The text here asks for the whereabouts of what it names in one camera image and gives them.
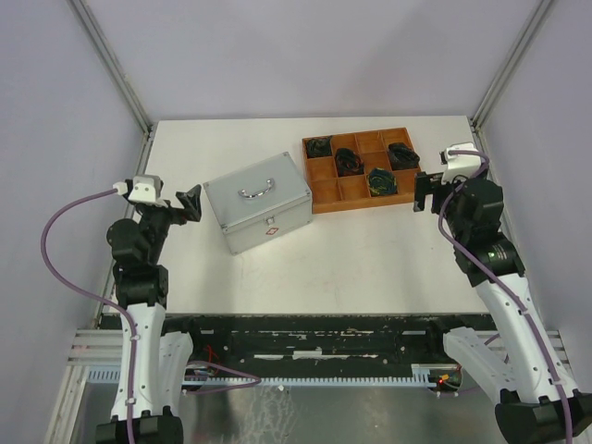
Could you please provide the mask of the grey metal box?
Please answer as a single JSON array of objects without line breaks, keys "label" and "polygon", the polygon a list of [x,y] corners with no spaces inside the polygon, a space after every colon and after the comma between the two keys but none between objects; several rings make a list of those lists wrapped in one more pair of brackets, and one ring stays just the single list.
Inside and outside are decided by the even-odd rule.
[{"label": "grey metal box", "polygon": [[233,255],[312,222],[312,191],[287,152],[203,186]]}]

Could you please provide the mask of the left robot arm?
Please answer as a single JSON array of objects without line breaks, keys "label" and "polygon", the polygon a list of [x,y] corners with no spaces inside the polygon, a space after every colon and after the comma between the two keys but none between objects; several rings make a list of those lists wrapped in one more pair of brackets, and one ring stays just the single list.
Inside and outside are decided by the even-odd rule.
[{"label": "left robot arm", "polygon": [[157,176],[136,176],[113,186],[139,214],[119,219],[106,239],[115,261],[116,309],[123,343],[117,395],[98,443],[180,443],[179,395],[188,361],[204,352],[204,337],[191,329],[164,332],[168,271],[158,263],[169,229],[202,217],[201,185],[176,194],[176,208],[161,196]]}]

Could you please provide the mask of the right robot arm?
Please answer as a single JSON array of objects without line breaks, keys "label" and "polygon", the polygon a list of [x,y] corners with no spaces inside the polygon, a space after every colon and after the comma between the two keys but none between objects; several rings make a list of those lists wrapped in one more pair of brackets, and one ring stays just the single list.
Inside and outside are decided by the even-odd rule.
[{"label": "right robot arm", "polygon": [[508,356],[502,360],[470,327],[425,337],[432,360],[452,358],[487,394],[509,443],[573,442],[591,425],[591,396],[578,388],[555,352],[530,294],[524,264],[503,234],[502,188],[484,175],[418,173],[413,209],[432,198],[438,230],[491,315]]}]

